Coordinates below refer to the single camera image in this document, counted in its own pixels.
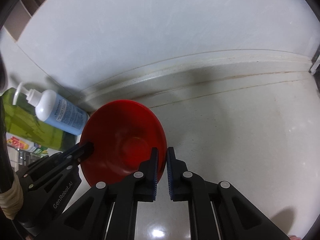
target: red bowl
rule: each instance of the red bowl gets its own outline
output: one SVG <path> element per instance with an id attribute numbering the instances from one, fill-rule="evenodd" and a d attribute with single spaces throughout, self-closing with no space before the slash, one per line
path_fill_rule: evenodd
<path id="1" fill-rule="evenodd" d="M 117 100 L 100 107 L 90 117 L 80 145 L 92 142 L 94 152 L 81 163 L 90 186 L 99 181 L 120 182 L 148 160 L 151 148 L 159 150 L 158 181 L 164 171 L 167 141 L 161 123 L 144 105 Z"/>

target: product label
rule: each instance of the product label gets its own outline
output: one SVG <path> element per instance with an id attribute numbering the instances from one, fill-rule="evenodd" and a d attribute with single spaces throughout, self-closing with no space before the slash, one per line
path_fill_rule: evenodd
<path id="1" fill-rule="evenodd" d="M 55 112 L 56 120 L 73 128 L 80 129 L 84 124 L 86 113 L 65 99 L 59 99 Z"/>
<path id="2" fill-rule="evenodd" d="M 40 156 L 48 154 L 48 148 L 42 146 L 41 144 L 30 142 L 26 139 L 20 138 L 10 133 L 6 134 L 6 139 L 7 145 L 15 148 L 16 150 L 24 150 Z"/>

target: blue label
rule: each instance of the blue label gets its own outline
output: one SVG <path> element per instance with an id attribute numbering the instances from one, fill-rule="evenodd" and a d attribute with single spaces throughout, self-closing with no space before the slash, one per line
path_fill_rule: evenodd
<path id="1" fill-rule="evenodd" d="M 45 121 L 61 130 L 80 135 L 88 120 L 88 114 L 57 94 L 52 112 Z"/>

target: white pump bottle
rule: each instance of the white pump bottle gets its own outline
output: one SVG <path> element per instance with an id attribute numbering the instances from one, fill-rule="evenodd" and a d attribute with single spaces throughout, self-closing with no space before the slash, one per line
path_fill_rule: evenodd
<path id="1" fill-rule="evenodd" d="M 21 82 L 14 94 L 13 105 L 17 103 L 19 93 L 27 96 L 27 101 L 35 107 L 39 120 L 74 135 L 82 133 L 88 114 L 53 90 L 42 93 L 35 89 L 27 90 Z"/>

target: white wall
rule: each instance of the white wall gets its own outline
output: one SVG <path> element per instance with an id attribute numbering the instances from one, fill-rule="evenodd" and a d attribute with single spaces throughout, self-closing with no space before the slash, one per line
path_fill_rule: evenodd
<path id="1" fill-rule="evenodd" d="M 26 82 L 26 87 L 29 88 L 39 91 L 52 89 L 65 97 L 70 96 L 68 91 L 57 84 L 19 48 L 4 27 L 0 30 L 0 53 L 7 75 L 7 85 L 4 90 L 10 87 L 16 88 L 20 82 Z"/>
<path id="2" fill-rule="evenodd" d="M 305 0 L 47 0 L 18 40 L 78 97 L 172 58 L 243 49 L 311 58 L 319 43 L 320 23 Z"/>

